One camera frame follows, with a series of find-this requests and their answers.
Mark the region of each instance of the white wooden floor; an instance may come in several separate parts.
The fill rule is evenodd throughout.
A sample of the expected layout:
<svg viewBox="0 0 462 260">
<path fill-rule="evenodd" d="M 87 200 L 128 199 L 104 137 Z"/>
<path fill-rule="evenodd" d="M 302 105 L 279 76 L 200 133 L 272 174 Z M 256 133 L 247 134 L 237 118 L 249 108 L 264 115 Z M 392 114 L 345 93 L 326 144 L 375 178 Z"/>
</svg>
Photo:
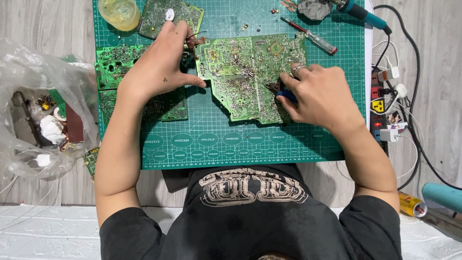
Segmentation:
<svg viewBox="0 0 462 260">
<path fill-rule="evenodd" d="M 444 178 L 462 186 L 462 176 L 457 180 L 462 170 L 462 16 L 459 14 L 462 1 L 373 0 L 372 3 L 390 4 L 398 9 L 408 32 L 420 48 L 422 74 L 414 115 L 422 127 L 425 151 L 432 164 L 445 173 Z M 416 75 L 412 46 L 404 37 L 393 13 L 377 10 L 376 14 L 386 20 L 394 32 L 391 39 L 398 46 L 400 54 L 399 82 L 405 84 L 412 94 Z M 73 53 L 85 62 L 93 63 L 95 46 L 92 17 L 91 0 L 2 0 L 0 37 L 9 37 L 55 56 Z M 385 40 L 385 35 L 375 31 L 374 42 L 382 40 Z M 388 55 L 394 63 L 392 49 Z M 415 160 L 413 146 L 405 139 L 391 144 L 390 157 L 396 174 L 402 175 Z M 340 163 L 302 163 L 300 168 L 315 198 L 330 207 L 348 204 L 353 183 Z M 8 172 L 4 175 L 0 172 L 0 190 L 11 182 L 13 176 Z M 400 178 L 398 183 L 403 183 L 405 179 Z M 11 190 L 0 194 L 0 202 L 36 204 L 54 182 L 53 178 L 18 178 Z M 423 162 L 420 174 L 404 191 L 419 195 L 419 190 L 426 182 L 438 182 L 438 179 Z M 181 207 L 186 191 L 170 194 L 160 171 L 142 171 L 138 192 L 142 205 Z M 41 203 L 52 204 L 94 204 L 93 186 L 81 161 L 73 171 L 61 176 Z"/>
</svg>

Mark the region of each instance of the electronic scrap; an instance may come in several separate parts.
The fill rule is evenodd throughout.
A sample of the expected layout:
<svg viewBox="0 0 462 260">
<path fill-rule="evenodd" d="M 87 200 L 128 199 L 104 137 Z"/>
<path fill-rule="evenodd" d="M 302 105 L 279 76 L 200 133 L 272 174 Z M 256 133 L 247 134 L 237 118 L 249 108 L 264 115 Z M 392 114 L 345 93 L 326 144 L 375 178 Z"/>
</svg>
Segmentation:
<svg viewBox="0 0 462 260">
<path fill-rule="evenodd" d="M 212 93 L 231 121 L 262 124 L 291 121 L 274 92 L 283 89 L 279 75 L 292 63 L 306 63 L 305 36 L 286 34 L 210 40 L 195 47 L 197 74 L 211 80 Z"/>
<path fill-rule="evenodd" d="M 97 48 L 95 71 L 99 106 L 105 125 L 114 111 L 120 81 L 147 49 L 147 45 Z M 184 87 L 156 96 L 143 109 L 143 121 L 173 121 L 188 119 Z"/>
<path fill-rule="evenodd" d="M 87 166 L 88 171 L 90 172 L 91 181 L 95 181 L 95 167 L 96 160 L 98 158 L 99 147 L 91 149 L 88 153 L 84 155 L 84 164 Z"/>
<path fill-rule="evenodd" d="M 181 20 L 185 20 L 197 33 L 203 18 L 204 9 L 179 0 L 147 0 L 138 23 L 138 34 L 155 39 L 165 21 L 172 21 L 176 25 Z"/>
</svg>

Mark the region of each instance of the ring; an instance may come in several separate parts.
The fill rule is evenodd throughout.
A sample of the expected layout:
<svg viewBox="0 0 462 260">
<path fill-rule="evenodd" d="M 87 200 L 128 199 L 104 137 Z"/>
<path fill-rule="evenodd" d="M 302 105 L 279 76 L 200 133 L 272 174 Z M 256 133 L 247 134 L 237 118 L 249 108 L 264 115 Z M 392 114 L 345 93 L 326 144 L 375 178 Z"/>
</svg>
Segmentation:
<svg viewBox="0 0 462 260">
<path fill-rule="evenodd" d="M 293 73 L 296 78 L 298 78 L 298 73 L 300 72 L 301 69 L 306 68 L 308 69 L 305 65 L 298 65 L 293 68 Z"/>
</svg>

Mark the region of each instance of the green cutting mat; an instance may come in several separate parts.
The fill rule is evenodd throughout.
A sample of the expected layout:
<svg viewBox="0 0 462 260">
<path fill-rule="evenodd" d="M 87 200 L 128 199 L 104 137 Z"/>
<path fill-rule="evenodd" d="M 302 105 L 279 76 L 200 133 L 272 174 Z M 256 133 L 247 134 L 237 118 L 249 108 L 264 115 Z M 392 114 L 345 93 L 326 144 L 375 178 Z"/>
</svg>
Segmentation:
<svg viewBox="0 0 462 260">
<path fill-rule="evenodd" d="M 136 3 L 142 11 L 144 1 L 136 0 Z M 337 11 L 333 11 L 321 23 L 304 19 L 305 23 L 277 0 L 191 0 L 189 3 L 205 10 L 201 31 L 207 33 L 200 36 L 230 38 L 288 33 L 294 37 L 295 30 L 281 21 L 281 16 L 320 34 L 337 46 L 338 52 L 330 57 L 307 41 L 308 64 L 344 69 L 353 98 L 365 117 L 363 23 Z M 364 0 L 356 3 L 364 6 Z M 271 14 L 273 8 L 279 9 L 279 14 Z M 97 0 L 93 0 L 93 14 L 97 47 L 152 43 L 152 40 L 139 36 L 135 31 L 121 32 L 107 24 L 98 13 Z M 249 27 L 242 31 L 244 24 Z M 195 68 L 190 68 L 189 73 L 195 74 Z M 262 125 L 256 120 L 231 122 L 227 110 L 212 98 L 210 88 L 186 89 L 188 120 L 142 125 L 143 169 L 344 159 L 338 142 L 321 127 L 298 123 Z M 332 104 L 332 107 L 343 109 L 337 104 Z M 103 124 L 99 125 L 102 138 L 105 129 L 102 128 Z"/>
</svg>

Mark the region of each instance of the clear plastic bag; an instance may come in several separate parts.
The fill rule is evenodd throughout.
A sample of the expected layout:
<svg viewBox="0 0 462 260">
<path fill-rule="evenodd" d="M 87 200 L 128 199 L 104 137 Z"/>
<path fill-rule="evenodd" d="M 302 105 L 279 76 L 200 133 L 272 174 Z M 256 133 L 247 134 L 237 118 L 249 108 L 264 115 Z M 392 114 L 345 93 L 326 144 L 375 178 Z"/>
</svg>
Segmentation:
<svg viewBox="0 0 462 260">
<path fill-rule="evenodd" d="M 73 145 L 71 153 L 63 153 L 56 147 L 41 149 L 17 139 L 9 107 L 13 93 L 21 87 L 58 90 L 82 120 L 83 142 Z M 0 160 L 14 174 L 45 178 L 67 173 L 74 167 L 77 158 L 99 146 L 95 125 L 97 87 L 90 64 L 66 63 L 58 57 L 0 38 L 0 104 Z M 36 159 L 39 155 L 49 155 L 50 163 L 45 167 L 38 166 Z"/>
</svg>

